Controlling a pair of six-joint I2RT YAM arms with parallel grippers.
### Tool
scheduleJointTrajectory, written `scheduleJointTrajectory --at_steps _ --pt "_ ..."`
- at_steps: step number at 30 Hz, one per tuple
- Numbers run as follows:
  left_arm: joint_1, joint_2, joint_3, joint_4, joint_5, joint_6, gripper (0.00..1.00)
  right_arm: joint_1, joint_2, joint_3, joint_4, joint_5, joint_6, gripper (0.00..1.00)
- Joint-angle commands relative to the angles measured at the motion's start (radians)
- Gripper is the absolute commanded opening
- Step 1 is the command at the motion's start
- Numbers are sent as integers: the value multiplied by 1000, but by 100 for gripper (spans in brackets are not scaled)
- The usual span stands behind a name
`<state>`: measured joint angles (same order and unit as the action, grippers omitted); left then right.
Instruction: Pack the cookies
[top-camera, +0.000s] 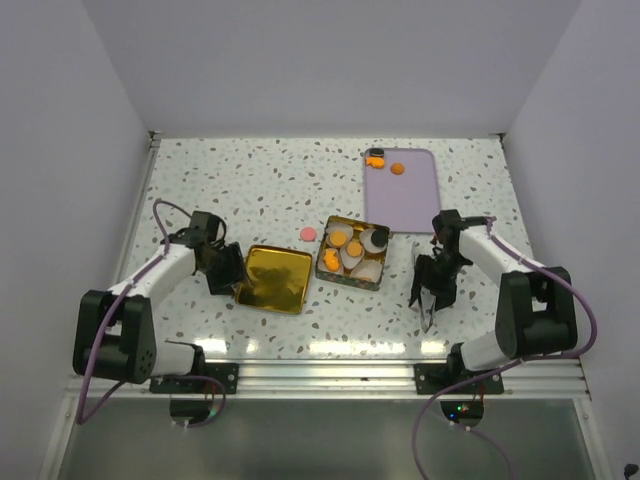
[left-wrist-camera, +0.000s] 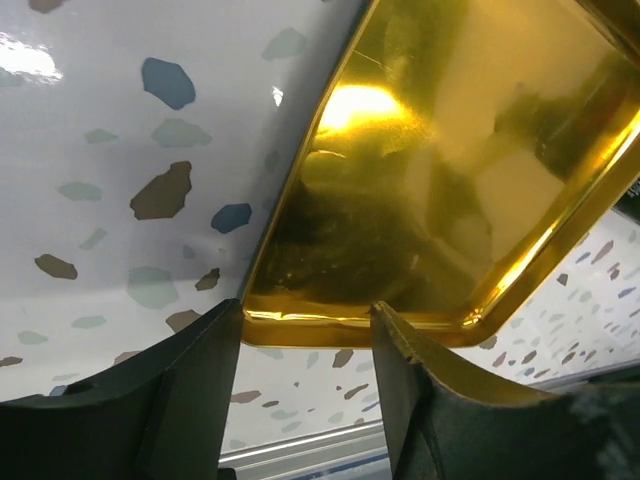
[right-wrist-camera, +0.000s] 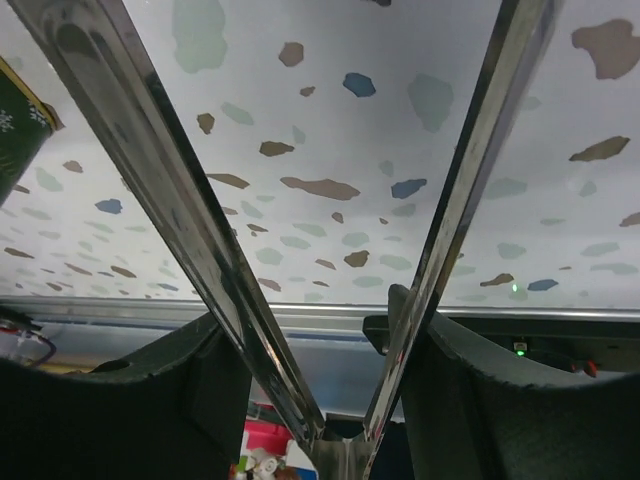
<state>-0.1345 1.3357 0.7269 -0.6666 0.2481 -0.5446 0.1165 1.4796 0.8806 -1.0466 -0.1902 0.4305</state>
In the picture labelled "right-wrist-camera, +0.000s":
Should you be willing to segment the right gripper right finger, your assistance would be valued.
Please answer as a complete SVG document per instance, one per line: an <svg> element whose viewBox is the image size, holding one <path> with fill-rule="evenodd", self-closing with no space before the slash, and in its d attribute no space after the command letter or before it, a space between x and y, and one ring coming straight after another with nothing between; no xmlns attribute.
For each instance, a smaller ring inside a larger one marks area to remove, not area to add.
<svg viewBox="0 0 640 480"><path fill-rule="evenodd" d="M434 314L400 396L417 479L639 476L636 374L570 374Z"/></svg>

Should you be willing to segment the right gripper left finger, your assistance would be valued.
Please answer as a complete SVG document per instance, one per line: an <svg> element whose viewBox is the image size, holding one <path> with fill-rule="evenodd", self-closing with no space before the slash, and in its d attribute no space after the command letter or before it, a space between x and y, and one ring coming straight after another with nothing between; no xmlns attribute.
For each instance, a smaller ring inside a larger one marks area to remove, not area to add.
<svg viewBox="0 0 640 480"><path fill-rule="evenodd" d="M5 479L224 479L251 375L211 314L88 373L1 364Z"/></svg>

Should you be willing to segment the green cookie tin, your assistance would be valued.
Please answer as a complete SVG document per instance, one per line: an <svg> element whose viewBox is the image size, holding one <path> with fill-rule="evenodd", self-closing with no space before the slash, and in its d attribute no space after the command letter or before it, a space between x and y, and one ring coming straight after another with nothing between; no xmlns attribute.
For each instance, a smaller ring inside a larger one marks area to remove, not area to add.
<svg viewBox="0 0 640 480"><path fill-rule="evenodd" d="M1 204L44 143L64 127L14 69L1 59Z"/></svg>

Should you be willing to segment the metal tongs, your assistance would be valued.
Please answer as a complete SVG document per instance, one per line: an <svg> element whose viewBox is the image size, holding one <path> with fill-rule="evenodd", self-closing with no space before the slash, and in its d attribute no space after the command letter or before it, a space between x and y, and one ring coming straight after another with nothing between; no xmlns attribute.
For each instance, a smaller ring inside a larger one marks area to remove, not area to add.
<svg viewBox="0 0 640 480"><path fill-rule="evenodd" d="M353 440L329 438L123 3L14 1L11 9L319 475L368 478L421 326L440 301L562 3L500 6L384 372Z"/></svg>

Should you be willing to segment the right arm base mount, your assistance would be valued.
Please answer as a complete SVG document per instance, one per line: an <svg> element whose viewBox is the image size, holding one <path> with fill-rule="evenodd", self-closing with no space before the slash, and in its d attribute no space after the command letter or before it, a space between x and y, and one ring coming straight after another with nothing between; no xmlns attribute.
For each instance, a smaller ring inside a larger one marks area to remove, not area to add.
<svg viewBox="0 0 640 480"><path fill-rule="evenodd" d="M473 318L451 321L538 363L591 377L639 371L639 325L622 321Z"/></svg>

